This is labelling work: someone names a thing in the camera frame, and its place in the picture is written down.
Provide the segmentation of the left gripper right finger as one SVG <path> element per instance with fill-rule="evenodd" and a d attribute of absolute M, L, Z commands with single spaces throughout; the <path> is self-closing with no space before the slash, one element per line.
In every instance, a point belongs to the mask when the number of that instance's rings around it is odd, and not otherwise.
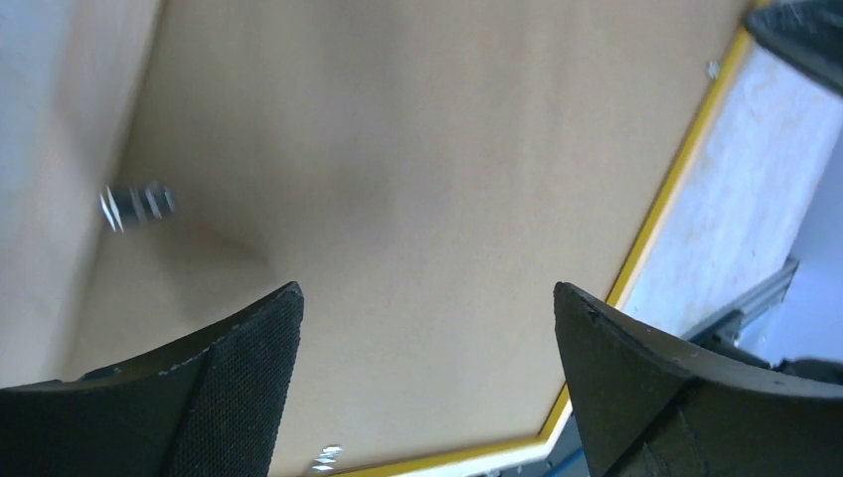
<path fill-rule="evenodd" d="M 567 282 L 555 332 L 593 476 L 838 476 L 842 389 L 746 364 Z"/>

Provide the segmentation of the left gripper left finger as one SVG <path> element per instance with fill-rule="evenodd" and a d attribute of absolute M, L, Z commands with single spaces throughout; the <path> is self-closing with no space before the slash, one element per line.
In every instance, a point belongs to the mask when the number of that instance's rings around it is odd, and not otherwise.
<path fill-rule="evenodd" d="M 74 381 L 1 392 L 5 476 L 265 476 L 300 342 L 295 282 Z"/>

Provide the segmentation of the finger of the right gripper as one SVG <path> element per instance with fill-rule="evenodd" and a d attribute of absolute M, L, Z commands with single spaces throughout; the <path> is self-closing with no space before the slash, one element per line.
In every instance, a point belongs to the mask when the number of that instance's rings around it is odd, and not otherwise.
<path fill-rule="evenodd" d="M 842 93 L 842 3 L 784 1 L 755 7 L 744 27 L 756 42 L 809 79 Z"/>

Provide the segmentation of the yellow wooden picture frame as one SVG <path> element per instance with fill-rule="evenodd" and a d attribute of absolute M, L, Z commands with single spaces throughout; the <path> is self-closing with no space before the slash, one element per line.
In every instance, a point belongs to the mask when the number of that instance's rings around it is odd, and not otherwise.
<path fill-rule="evenodd" d="M 168 1 L 5 1 L 1 5 L 1 384 L 74 381 L 62 374 L 117 180 L 163 5 Z M 740 15 L 746 9 L 746 3 Z M 745 35 L 724 51 L 732 73 Z M 604 297 L 622 303 L 658 234 L 687 158 L 721 96 L 704 96 L 624 265 Z M 537 436 L 341 470 L 468 475 L 542 457 L 570 413 L 567 384 Z"/>

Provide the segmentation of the brown cardboard backing board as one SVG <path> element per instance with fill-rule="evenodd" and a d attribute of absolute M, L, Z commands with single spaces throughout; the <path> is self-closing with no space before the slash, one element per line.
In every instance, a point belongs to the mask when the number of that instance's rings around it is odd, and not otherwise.
<path fill-rule="evenodd" d="M 102 234 L 63 376 L 295 281 L 272 474 L 534 438 L 554 286 L 609 293 L 743 7 L 166 2 L 117 180 L 177 212 Z"/>

